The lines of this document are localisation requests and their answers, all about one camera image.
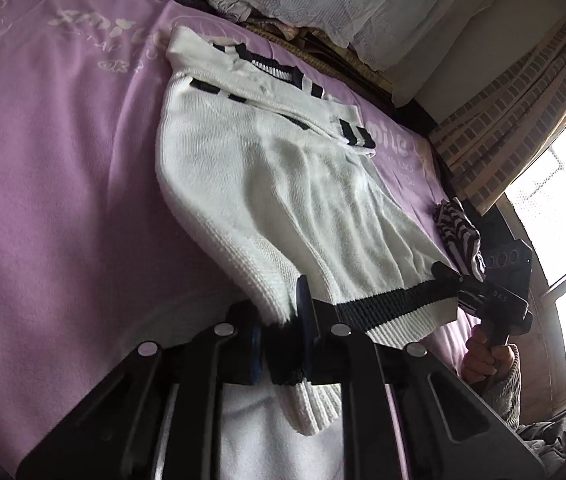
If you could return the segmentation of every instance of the silver screw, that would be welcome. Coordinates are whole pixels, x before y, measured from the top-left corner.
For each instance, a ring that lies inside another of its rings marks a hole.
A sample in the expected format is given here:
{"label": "silver screw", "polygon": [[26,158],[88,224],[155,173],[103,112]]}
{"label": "silver screw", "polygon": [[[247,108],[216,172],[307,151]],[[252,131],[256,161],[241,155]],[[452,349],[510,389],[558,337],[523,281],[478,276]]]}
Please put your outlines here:
{"label": "silver screw", "polygon": [[214,333],[221,337],[227,337],[234,333],[234,326],[229,323],[219,323],[214,327]]}
{"label": "silver screw", "polygon": [[143,357],[149,357],[159,351],[158,345],[152,341],[145,341],[138,347],[138,353]]}
{"label": "silver screw", "polygon": [[352,329],[345,323],[335,323],[332,325],[332,328],[330,328],[330,332],[339,337],[345,337],[352,333]]}
{"label": "silver screw", "polygon": [[410,343],[406,349],[412,357],[425,357],[428,354],[427,349],[421,343]]}

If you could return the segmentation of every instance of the hand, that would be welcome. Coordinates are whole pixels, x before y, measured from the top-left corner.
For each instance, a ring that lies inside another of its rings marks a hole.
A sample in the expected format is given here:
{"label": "hand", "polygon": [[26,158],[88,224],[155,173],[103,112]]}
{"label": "hand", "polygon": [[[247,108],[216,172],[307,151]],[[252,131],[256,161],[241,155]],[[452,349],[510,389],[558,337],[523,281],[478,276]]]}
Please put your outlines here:
{"label": "hand", "polygon": [[472,335],[466,341],[468,353],[461,363],[461,378],[468,384],[479,383],[486,376],[497,381],[505,379],[514,364],[514,352],[507,346],[487,348],[487,334],[480,325],[472,327]]}

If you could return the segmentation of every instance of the white sweater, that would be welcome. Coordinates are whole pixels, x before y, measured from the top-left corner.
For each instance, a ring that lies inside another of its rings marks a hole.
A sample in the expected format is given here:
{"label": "white sweater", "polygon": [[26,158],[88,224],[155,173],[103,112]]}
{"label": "white sweater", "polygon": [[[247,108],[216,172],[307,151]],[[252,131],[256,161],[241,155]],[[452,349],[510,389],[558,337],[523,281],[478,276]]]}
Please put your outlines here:
{"label": "white sweater", "polygon": [[[157,176],[177,221],[258,307],[296,315],[315,300],[400,348],[455,319],[430,266],[446,258],[389,196],[356,107],[324,100],[176,28],[157,137]],[[278,386],[303,434],[341,413],[337,385]]]}

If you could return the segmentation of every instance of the curtain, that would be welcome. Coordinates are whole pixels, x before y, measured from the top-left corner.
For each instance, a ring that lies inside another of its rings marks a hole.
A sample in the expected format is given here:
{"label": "curtain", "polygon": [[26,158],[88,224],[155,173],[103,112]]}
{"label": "curtain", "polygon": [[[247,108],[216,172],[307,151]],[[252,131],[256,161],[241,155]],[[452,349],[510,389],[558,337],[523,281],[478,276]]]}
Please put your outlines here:
{"label": "curtain", "polygon": [[430,140],[461,199],[484,214],[566,126],[566,19]]}

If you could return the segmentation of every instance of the wall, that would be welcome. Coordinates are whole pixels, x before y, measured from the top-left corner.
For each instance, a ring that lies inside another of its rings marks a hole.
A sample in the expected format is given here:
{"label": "wall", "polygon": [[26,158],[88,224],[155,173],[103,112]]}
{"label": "wall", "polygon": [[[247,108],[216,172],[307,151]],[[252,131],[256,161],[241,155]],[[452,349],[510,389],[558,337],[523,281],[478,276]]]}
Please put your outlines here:
{"label": "wall", "polygon": [[416,95],[440,123],[519,57],[566,15],[566,0],[495,0],[474,16]]}

